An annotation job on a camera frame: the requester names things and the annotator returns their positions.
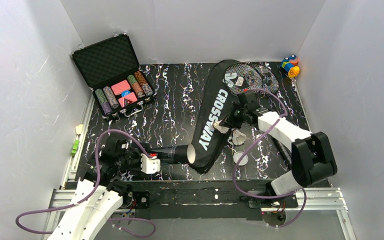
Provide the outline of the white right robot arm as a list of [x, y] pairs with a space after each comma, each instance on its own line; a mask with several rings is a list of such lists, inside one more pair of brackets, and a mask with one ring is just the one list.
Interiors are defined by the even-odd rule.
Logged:
[[338, 172], [338, 167], [328, 136], [323, 132], [312, 133], [302, 129], [285, 116], [260, 106], [257, 93], [260, 89], [248, 89], [238, 95], [228, 120], [234, 126], [248, 123], [257, 127], [263, 135], [270, 135], [291, 152], [291, 168], [265, 185], [265, 192], [251, 194], [236, 184], [235, 188], [255, 199], [277, 200], [294, 194], [297, 190], [323, 181]]

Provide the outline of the white feather shuttlecock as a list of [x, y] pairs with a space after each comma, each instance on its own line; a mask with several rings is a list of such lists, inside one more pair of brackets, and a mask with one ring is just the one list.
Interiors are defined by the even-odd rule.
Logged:
[[221, 120], [219, 120], [219, 121], [214, 121], [214, 122], [212, 122], [212, 127], [213, 127], [215, 130], [219, 131], [220, 133], [222, 133], [222, 134], [226, 134], [226, 133], [230, 130], [230, 128], [229, 128], [229, 127], [226, 127], [226, 126], [222, 126], [221, 123], [222, 123]]
[[247, 140], [247, 136], [242, 133], [239, 129], [232, 131], [232, 143], [236, 146], [243, 145]]

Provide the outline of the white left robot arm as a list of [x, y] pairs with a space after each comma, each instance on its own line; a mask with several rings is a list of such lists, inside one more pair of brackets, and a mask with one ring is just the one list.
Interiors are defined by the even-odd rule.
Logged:
[[110, 148], [96, 150], [98, 165], [90, 165], [80, 177], [70, 204], [49, 235], [50, 240], [93, 240], [112, 214], [131, 193], [131, 185], [117, 179], [120, 170], [154, 174], [161, 168], [155, 153], [146, 156], [144, 148], [117, 140]]

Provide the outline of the black shuttlecock tube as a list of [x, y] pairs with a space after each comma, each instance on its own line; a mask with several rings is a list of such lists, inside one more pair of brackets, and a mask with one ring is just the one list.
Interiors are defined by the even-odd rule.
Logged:
[[149, 153], [155, 154], [162, 165], [193, 164], [196, 160], [192, 144], [151, 148]]

